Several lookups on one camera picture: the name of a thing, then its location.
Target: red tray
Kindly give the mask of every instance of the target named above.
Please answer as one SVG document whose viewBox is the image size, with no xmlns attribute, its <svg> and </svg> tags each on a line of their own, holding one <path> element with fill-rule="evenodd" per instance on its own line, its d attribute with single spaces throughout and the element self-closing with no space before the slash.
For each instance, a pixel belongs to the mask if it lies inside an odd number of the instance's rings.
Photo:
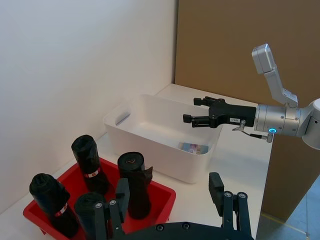
<svg viewBox="0 0 320 240">
<path fill-rule="evenodd" d="M 110 190 L 104 195 L 105 199 L 108 201 L 115 197 L 115 189 L 120 178 L 118 166 L 102 158 L 100 158 L 100 162 L 103 171 L 108 177 L 108 180 L 113 185 L 113 189 L 110 187 Z M 62 174 L 58 180 L 70 193 L 70 199 L 68 203 L 74 211 L 74 205 L 77 198 L 80 195 L 88 192 L 78 164 L 75 164 L 69 168 L 69 170 Z M 169 187 L 152 181 L 148 187 L 148 193 L 152 204 L 149 215 L 142 220 L 136 220 L 132 219 L 127 214 L 125 222 L 122 224 L 122 228 L 125 233 L 128 234 L 156 224 L 165 223 L 169 219 L 169 215 L 176 199 L 176 192 Z M 34 200 L 25 207 L 23 210 L 23 215 L 31 222 L 36 224 L 44 234 L 48 233 L 55 239 L 85 240 L 85 234 L 81 227 L 79 227 L 77 234 L 73 238 L 67 238 L 55 230 L 50 224 L 46 215 L 42 212 Z"/>
</svg>

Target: table surface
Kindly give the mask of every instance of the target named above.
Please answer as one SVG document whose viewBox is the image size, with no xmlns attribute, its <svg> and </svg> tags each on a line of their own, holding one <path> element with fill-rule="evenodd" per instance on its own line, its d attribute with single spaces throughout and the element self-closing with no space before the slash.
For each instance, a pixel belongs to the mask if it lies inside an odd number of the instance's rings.
<svg viewBox="0 0 320 240">
<path fill-rule="evenodd" d="M 247 102 L 214 93 L 170 84 L 157 94 L 159 97 L 193 105 L 193 98 L 205 96 L 224 98 L 228 104 L 256 107 L 256 103 Z M 209 172 L 218 172 L 224 183 L 224 189 L 248 194 L 252 236 L 257 234 L 260 210 L 266 184 L 272 144 L 265 140 L 248 137 L 241 132 L 234 132 L 233 125 L 224 125 L 212 155 L 206 175 L 196 184 L 188 184 L 162 173 L 154 171 L 153 180 L 176 192 L 176 200 L 169 222 L 193 222 L 211 226 L 220 226 L 219 217 L 208 191 Z M 246 131 L 253 132 L 252 127 Z M 110 139 L 106 133 L 97 140 L 99 156 L 117 163 L 118 156 L 113 153 Z M 58 172 L 59 177 L 69 169 L 76 160 L 68 162 Z M 22 215 L 23 209 L 30 203 L 32 196 L 27 194 L 0 215 L 0 238 L 3 240 L 45 240 L 52 239 L 43 235 L 33 223 Z"/>
</svg>

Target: white wall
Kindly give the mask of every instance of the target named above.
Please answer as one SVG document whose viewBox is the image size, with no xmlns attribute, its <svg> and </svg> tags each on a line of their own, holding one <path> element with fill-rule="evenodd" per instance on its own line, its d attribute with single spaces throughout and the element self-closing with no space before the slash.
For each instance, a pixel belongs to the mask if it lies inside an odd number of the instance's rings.
<svg viewBox="0 0 320 240">
<path fill-rule="evenodd" d="M 121 101 L 172 81 L 174 23 L 174 0 L 0 2 L 0 212 Z"/>
</svg>

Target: cardboard wall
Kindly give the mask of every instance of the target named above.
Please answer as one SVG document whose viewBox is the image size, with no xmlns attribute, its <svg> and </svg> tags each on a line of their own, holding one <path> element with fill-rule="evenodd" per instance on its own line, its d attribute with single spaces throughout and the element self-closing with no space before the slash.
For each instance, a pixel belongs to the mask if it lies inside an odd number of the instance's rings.
<svg viewBox="0 0 320 240">
<path fill-rule="evenodd" d="M 181 0 L 175 83 L 279 105 L 251 52 L 268 43 L 283 86 L 305 107 L 320 97 L 320 1 Z M 277 135 L 262 210 L 286 220 L 320 173 L 320 151 Z"/>
</svg>

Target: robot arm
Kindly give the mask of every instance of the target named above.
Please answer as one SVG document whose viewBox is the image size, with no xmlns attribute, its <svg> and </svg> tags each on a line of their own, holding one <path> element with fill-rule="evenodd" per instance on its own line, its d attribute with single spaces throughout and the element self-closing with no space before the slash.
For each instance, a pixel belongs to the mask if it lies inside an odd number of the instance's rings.
<svg viewBox="0 0 320 240">
<path fill-rule="evenodd" d="M 225 103 L 224 99 L 195 98 L 194 105 L 209 106 L 208 116 L 194 117 L 184 114 L 183 121 L 192 123 L 193 128 L 216 128 L 220 124 L 239 125 L 233 130 L 264 139 L 268 143 L 272 142 L 274 134 L 302 137 L 307 145 L 320 150 L 320 98 L 307 107 L 298 108 L 297 96 L 282 86 L 278 68 L 268 44 L 254 48 L 252 58 L 258 74 L 264 74 L 272 98 L 285 104 L 284 106 L 259 104 L 255 108 L 230 105 Z M 254 122 L 254 130 L 268 133 L 268 135 L 246 133 L 245 126 L 252 127 L 252 122 Z"/>
</svg>

